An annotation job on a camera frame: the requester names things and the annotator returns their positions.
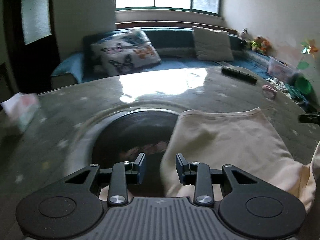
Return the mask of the cream knit garment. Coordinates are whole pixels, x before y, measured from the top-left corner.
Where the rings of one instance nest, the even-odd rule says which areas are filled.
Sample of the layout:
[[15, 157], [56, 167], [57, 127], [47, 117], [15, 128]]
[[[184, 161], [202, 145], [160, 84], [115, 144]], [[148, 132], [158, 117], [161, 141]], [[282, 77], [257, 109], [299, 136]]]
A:
[[192, 197], [193, 186], [181, 185], [175, 155], [211, 168], [232, 164], [297, 197], [310, 211], [319, 206], [319, 150], [304, 165], [293, 159], [261, 109], [238, 113], [181, 113], [161, 159], [147, 175], [148, 186], [166, 197]]

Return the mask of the green plastic bowl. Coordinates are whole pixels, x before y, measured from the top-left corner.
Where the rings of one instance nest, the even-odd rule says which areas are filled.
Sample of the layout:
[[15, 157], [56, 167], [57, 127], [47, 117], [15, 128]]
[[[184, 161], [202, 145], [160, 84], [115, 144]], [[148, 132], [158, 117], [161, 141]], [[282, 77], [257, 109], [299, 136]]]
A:
[[312, 85], [304, 76], [296, 76], [293, 79], [293, 86], [296, 88], [296, 90], [304, 95], [310, 95], [312, 92]]

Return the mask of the pink plastic toy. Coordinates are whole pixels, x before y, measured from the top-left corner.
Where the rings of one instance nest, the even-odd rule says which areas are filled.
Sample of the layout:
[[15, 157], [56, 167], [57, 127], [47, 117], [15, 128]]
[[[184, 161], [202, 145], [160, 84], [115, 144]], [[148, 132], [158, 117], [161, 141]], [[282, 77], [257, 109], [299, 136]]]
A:
[[263, 94], [266, 98], [268, 99], [271, 99], [271, 100], [274, 100], [276, 95], [277, 95], [277, 91], [269, 86], [269, 85], [263, 85], [262, 87], [262, 90], [263, 90]]

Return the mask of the crumpled light cloth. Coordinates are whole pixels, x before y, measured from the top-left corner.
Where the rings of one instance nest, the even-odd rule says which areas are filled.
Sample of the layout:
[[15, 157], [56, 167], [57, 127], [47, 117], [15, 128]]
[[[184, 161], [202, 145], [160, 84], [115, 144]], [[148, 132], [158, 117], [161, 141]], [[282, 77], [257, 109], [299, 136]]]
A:
[[285, 86], [285, 84], [282, 81], [279, 81], [276, 77], [274, 78], [268, 78], [266, 79], [268, 83], [276, 87], [278, 90], [282, 91], [283, 93], [287, 93], [289, 90]]

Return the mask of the round black cooktop inset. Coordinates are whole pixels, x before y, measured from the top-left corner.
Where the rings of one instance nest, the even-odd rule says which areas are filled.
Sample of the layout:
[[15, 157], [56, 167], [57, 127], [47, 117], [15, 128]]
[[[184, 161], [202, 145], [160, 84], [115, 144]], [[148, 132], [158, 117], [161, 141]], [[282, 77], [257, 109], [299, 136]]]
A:
[[139, 111], [117, 118], [95, 140], [92, 162], [101, 168], [112, 168], [121, 161], [135, 161], [143, 152], [146, 154], [143, 182], [127, 188], [134, 196], [163, 197], [159, 168], [177, 119], [178, 114], [158, 110]]

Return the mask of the clear plastic storage box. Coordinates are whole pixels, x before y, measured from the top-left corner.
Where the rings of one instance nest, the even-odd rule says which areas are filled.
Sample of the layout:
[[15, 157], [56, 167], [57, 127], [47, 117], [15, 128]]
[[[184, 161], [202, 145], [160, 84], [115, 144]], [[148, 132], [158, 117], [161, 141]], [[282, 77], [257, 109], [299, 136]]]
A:
[[277, 78], [279, 81], [288, 83], [297, 71], [290, 65], [284, 64], [271, 56], [269, 58], [267, 72], [269, 75]]

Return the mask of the colourful paper pinwheel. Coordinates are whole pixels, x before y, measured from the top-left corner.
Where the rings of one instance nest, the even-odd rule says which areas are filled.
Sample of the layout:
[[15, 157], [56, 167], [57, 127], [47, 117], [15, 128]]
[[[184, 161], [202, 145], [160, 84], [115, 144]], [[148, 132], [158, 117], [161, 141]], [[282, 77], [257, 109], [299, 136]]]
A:
[[310, 67], [310, 57], [315, 59], [319, 48], [316, 46], [315, 39], [307, 39], [301, 43], [302, 50], [300, 52], [299, 63], [297, 64], [298, 70], [305, 70]]

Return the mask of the black remote control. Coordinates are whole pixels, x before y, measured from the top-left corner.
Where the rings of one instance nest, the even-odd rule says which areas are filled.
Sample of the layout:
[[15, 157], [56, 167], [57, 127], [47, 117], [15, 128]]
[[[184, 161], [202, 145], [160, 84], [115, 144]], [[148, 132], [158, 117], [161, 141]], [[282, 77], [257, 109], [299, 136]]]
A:
[[243, 72], [241, 72], [239, 70], [236, 70], [236, 69], [232, 69], [232, 68], [228, 68], [228, 67], [222, 67], [221, 68], [221, 73], [224, 74], [224, 75], [233, 77], [235, 79], [245, 81], [245, 82], [250, 83], [252, 85], [256, 85], [257, 84], [257, 78], [256, 77], [254, 77], [252, 75], [249, 75], [249, 74], [246, 74], [246, 73], [243, 73]]

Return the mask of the orange plush toy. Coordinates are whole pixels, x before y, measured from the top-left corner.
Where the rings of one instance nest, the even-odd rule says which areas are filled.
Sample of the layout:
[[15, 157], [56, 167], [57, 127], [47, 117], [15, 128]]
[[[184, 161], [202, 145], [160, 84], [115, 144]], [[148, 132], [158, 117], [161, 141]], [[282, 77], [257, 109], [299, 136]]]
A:
[[260, 45], [260, 52], [263, 55], [268, 55], [268, 52], [270, 49], [271, 49], [270, 42], [267, 39], [264, 39]]

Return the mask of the green yellow plush toy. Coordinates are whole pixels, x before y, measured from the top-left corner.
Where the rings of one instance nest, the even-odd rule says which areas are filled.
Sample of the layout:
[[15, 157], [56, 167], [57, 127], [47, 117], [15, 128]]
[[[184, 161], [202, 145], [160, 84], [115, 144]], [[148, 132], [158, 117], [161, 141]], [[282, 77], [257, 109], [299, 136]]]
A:
[[259, 51], [263, 41], [264, 41], [264, 38], [261, 36], [257, 36], [255, 38], [253, 38], [253, 40], [251, 42], [251, 49], [253, 51]]

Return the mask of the black white plush toy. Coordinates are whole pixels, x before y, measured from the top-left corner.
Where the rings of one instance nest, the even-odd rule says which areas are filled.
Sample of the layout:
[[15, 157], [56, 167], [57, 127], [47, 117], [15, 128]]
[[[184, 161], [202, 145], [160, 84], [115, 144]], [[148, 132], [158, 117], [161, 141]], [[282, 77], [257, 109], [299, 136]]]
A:
[[242, 40], [242, 42], [249, 42], [251, 41], [251, 38], [248, 34], [248, 31], [246, 28], [244, 28], [241, 33], [239, 34], [240, 40]]

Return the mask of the plain grey pillow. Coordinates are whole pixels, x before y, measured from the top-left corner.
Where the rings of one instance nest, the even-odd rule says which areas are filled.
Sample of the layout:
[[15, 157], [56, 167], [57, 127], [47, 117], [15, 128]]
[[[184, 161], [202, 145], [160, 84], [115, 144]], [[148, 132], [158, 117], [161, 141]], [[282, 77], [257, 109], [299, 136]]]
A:
[[229, 35], [223, 30], [193, 26], [196, 57], [202, 61], [233, 61]]

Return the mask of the tissue box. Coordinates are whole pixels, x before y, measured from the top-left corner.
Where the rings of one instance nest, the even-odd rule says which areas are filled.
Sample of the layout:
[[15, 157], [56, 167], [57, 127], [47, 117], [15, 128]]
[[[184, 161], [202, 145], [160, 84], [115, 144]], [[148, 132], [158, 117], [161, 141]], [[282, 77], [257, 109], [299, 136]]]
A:
[[16, 93], [6, 101], [1, 102], [3, 107], [4, 129], [7, 135], [23, 134], [40, 109], [37, 94]]

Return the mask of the teal corner sofa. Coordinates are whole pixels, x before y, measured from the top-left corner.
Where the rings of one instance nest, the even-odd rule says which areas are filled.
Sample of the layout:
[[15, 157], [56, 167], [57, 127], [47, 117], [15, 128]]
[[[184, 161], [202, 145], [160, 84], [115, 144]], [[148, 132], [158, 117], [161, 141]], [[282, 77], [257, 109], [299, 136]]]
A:
[[[100, 45], [112, 36], [122, 34], [127, 29], [118, 29], [108, 33], [85, 36], [82, 39], [83, 51], [73, 53], [62, 61], [51, 74], [54, 89], [78, 83], [108, 77], [102, 70], [94, 70], [101, 64], [100, 59], [94, 56], [91, 45]], [[142, 67], [142, 71], [154, 71], [187, 67], [219, 66], [216, 62], [199, 61], [196, 59], [193, 30], [190, 28], [143, 28], [151, 44], [161, 57], [161, 63], [154, 66]], [[269, 58], [257, 53], [245, 52], [244, 44], [237, 36], [228, 35], [234, 61], [234, 66], [247, 68], [263, 79], [271, 77], [267, 73]]]

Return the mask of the butterfly print pillow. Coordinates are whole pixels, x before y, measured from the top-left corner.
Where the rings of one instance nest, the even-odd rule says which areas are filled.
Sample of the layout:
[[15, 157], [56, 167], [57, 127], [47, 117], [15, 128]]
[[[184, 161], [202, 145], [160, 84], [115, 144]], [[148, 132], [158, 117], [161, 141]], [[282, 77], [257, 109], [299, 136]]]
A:
[[94, 70], [116, 76], [161, 63], [161, 58], [140, 27], [120, 31], [91, 44]]

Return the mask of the dark door with glass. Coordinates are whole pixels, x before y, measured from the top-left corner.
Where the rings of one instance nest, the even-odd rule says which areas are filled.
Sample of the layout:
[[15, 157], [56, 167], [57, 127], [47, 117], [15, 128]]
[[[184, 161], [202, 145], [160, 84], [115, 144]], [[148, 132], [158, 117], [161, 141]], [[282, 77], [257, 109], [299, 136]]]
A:
[[3, 0], [4, 36], [17, 89], [40, 94], [51, 90], [60, 64], [53, 0]]

